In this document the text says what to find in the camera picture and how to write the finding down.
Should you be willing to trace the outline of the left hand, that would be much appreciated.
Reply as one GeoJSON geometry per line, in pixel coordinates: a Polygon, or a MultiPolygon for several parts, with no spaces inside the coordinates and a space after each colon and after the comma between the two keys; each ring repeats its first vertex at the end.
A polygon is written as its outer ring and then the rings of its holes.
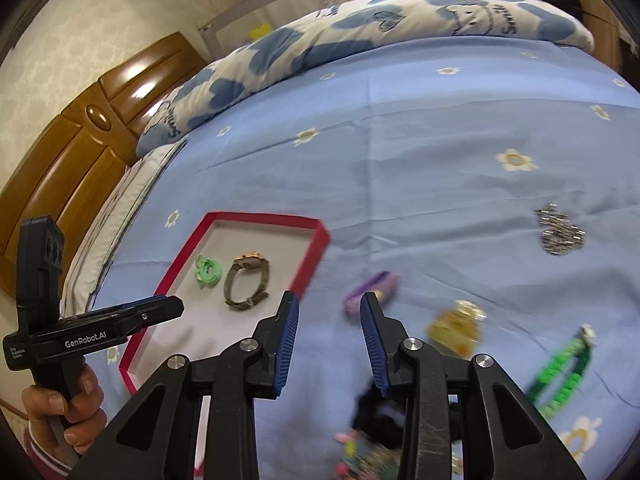
{"type": "Polygon", "coordinates": [[[36,385],[22,392],[32,440],[44,452],[64,463],[68,463],[68,460],[49,425],[51,417],[62,417],[68,421],[70,426],[64,431],[64,440],[79,454],[84,454],[90,448],[107,423],[106,414],[101,408],[104,392],[89,365],[82,369],[78,384],[80,391],[70,401],[66,401],[57,391],[36,385]]]}

